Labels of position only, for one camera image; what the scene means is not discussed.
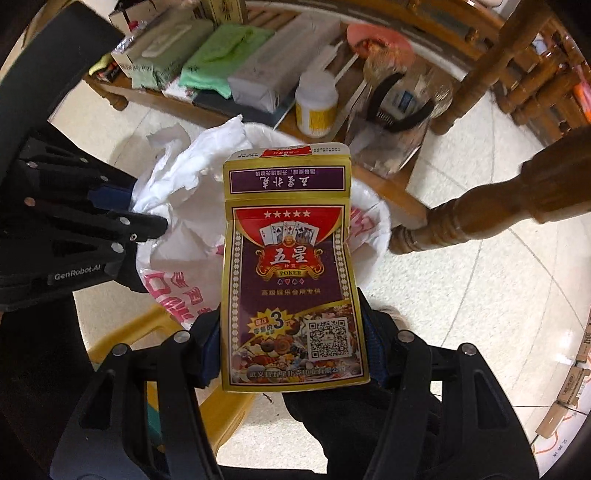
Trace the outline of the green cloth pack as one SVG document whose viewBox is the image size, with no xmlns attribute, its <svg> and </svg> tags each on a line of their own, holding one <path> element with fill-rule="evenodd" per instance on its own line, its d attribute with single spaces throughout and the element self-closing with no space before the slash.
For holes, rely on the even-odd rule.
<svg viewBox="0 0 591 480">
<path fill-rule="evenodd" d="M 274 31 L 266 28 L 220 25 L 185 62 L 179 75 L 179 85 L 215 91 L 224 99 L 229 99 L 228 78 L 273 35 Z"/>
</svg>

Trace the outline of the purple gold poker card box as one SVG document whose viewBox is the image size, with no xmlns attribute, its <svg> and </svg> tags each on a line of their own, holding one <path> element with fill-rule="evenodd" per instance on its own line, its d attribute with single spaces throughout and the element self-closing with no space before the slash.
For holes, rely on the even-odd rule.
<svg viewBox="0 0 591 480">
<path fill-rule="evenodd" d="M 290 392 L 368 382 L 346 244 L 349 149 L 329 142 L 240 151 L 224 163 L 223 183 L 224 390 Z"/>
</svg>

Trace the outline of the white wrapped package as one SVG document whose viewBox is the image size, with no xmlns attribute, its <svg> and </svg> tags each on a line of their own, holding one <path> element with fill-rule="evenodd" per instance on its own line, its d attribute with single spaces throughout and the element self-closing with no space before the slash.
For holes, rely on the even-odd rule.
<svg viewBox="0 0 591 480">
<path fill-rule="evenodd" d="M 228 77 L 233 101 L 273 113 L 296 87 L 301 73 L 340 32 L 338 18 L 301 13 Z"/>
</svg>

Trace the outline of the yellow plastic stool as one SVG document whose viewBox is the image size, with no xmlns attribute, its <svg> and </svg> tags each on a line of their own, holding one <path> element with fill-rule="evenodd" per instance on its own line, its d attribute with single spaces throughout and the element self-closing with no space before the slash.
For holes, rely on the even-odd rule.
<svg viewBox="0 0 591 480">
<path fill-rule="evenodd" d="M 166 310 L 154 307 L 117 328 L 90 348 L 89 358 L 98 364 L 116 345 L 132 346 L 154 332 L 165 335 L 166 340 L 161 344 L 164 351 L 157 364 L 157 379 L 147 398 L 149 405 L 158 407 L 164 437 L 170 437 L 170 428 L 179 427 L 180 438 L 217 454 L 249 416 L 256 395 L 226 392 L 217 378 L 205 382 L 204 346 Z"/>
</svg>

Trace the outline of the wooden table leg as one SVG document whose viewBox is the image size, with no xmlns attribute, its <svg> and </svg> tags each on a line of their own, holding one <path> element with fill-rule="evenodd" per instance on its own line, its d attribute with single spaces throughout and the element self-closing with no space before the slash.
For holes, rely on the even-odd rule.
<svg viewBox="0 0 591 480">
<path fill-rule="evenodd" d="M 590 128 L 580 127 L 523 163 L 514 178 L 479 186 L 427 212 L 418 229 L 392 230 L 397 255 L 496 236 L 533 219 L 539 224 L 590 212 Z"/>
</svg>

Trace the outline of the person's black trousers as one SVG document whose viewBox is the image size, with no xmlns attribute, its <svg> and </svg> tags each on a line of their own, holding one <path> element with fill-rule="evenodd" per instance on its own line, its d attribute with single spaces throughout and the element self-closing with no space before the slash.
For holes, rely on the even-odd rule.
<svg viewBox="0 0 591 480">
<path fill-rule="evenodd" d="M 5 479 L 308 479 L 311 471 L 221 466 L 211 449 L 148 404 L 164 349 L 88 358 L 63 296 L 1 320 L 1 475 Z M 418 383 L 432 354 L 393 341 L 393 375 L 284 395 L 325 450 L 331 479 L 455 479 L 464 447 L 454 412 Z"/>
</svg>

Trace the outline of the white tissue paper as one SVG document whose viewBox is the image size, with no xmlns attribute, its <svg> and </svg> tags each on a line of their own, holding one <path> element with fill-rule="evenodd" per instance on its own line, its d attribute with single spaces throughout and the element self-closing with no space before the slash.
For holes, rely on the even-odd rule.
<svg viewBox="0 0 591 480">
<path fill-rule="evenodd" d="M 240 115 L 200 132 L 195 139 L 175 124 L 150 134 L 147 140 L 156 156 L 134 185 L 131 210 L 143 214 L 160 212 L 167 217 L 190 198 L 202 178 L 211 176 L 217 181 L 221 165 L 230 154 L 252 145 Z"/>
</svg>

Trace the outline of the cardboard boxes on floor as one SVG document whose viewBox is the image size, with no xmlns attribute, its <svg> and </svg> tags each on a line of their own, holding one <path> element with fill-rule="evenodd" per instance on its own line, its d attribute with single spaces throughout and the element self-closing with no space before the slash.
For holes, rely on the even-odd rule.
<svg viewBox="0 0 591 480">
<path fill-rule="evenodd" d="M 587 319 L 575 363 L 570 367 L 556 400 L 538 425 L 535 433 L 549 439 L 570 410 L 576 410 L 584 381 L 590 376 L 590 319 Z"/>
</svg>

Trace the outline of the white pill bottle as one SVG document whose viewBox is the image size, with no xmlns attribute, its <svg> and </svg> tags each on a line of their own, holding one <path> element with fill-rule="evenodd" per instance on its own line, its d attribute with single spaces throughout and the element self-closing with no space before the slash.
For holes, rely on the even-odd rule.
<svg viewBox="0 0 591 480">
<path fill-rule="evenodd" d="M 305 71 L 295 91 L 297 128 L 311 138 L 328 135 L 335 124 L 338 101 L 335 76 L 331 72 Z"/>
</svg>

